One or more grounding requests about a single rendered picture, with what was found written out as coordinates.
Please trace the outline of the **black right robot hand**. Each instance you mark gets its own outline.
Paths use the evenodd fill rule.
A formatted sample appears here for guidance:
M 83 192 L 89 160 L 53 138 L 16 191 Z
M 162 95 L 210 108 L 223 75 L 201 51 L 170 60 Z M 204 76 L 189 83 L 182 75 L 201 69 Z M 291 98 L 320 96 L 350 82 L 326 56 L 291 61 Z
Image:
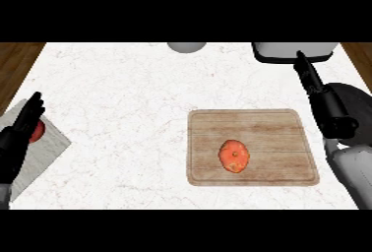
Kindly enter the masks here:
M 350 139 L 359 127 L 331 85 L 325 85 L 317 70 L 301 50 L 294 64 L 307 92 L 314 120 L 326 139 Z

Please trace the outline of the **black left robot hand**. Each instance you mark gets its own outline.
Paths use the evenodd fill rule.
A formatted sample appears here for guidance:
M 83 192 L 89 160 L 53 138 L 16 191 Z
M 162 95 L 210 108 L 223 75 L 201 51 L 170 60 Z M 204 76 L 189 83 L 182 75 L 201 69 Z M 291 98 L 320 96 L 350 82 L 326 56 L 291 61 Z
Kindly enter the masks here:
M 12 126 L 0 131 L 0 184 L 10 184 L 19 174 L 29 139 L 46 112 L 43 94 L 35 92 L 28 99 Z

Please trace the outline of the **wooden cutting board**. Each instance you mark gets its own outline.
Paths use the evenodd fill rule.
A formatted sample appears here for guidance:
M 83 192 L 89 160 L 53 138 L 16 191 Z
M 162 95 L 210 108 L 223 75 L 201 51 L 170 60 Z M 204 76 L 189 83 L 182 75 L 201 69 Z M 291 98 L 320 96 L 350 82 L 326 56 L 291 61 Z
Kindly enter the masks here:
M 242 172 L 223 168 L 224 141 L 244 143 Z M 298 112 L 292 109 L 201 109 L 187 118 L 187 180 L 195 186 L 314 186 L 317 166 Z

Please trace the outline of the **red round vegetable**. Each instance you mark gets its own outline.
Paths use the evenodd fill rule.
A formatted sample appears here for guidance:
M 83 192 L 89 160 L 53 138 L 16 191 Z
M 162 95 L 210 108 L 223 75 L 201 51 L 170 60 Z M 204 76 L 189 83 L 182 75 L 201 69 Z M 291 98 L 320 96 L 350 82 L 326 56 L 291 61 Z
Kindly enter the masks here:
M 32 133 L 32 136 L 29 138 L 29 144 L 37 142 L 38 139 L 43 137 L 44 135 L 44 132 L 46 132 L 46 124 L 44 122 L 40 120 L 38 121 L 38 124 L 37 124 L 37 128 L 35 128 L 35 131 Z

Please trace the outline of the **white and black appliance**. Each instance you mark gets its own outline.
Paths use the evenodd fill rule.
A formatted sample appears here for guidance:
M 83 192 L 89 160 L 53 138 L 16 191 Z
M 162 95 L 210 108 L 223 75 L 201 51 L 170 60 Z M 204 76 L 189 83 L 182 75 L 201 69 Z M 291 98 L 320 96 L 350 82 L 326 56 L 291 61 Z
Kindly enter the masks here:
M 254 58 L 261 63 L 294 64 L 301 51 L 311 63 L 325 62 L 332 56 L 337 42 L 254 42 Z

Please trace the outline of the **grey round bowl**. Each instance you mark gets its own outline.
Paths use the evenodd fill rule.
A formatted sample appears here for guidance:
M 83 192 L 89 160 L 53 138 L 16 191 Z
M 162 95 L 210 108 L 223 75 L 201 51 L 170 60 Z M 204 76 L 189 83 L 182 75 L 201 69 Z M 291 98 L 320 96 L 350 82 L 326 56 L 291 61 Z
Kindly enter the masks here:
M 207 43 L 205 42 L 168 42 L 167 45 L 179 53 L 193 53 L 205 47 Z

